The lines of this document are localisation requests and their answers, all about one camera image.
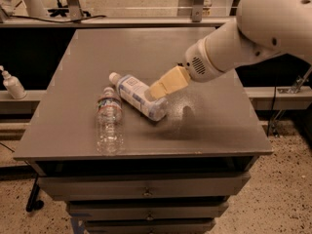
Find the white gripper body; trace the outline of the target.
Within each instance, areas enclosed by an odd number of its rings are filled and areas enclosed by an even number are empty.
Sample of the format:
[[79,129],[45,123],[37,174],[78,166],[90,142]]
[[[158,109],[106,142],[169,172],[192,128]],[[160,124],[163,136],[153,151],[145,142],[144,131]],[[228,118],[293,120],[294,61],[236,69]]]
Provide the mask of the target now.
[[224,74],[210,61],[206,51],[205,39],[200,39],[187,49],[183,64],[195,82],[209,82]]

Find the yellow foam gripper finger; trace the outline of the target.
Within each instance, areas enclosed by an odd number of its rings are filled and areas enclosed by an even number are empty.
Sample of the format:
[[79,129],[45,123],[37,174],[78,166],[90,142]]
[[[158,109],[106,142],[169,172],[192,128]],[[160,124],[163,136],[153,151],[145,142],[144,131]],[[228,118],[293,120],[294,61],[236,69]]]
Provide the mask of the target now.
[[147,90],[147,98],[156,100],[187,87],[191,77],[185,67],[175,66],[155,81]]

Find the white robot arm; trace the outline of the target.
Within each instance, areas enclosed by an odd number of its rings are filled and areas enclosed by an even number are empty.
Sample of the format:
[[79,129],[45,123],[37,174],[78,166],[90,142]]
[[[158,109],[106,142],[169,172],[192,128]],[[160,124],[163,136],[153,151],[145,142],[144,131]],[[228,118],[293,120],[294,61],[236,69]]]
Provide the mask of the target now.
[[150,100],[163,98],[191,81],[208,82],[283,54],[312,64],[312,0],[240,0],[234,19],[190,46],[182,64],[145,94]]

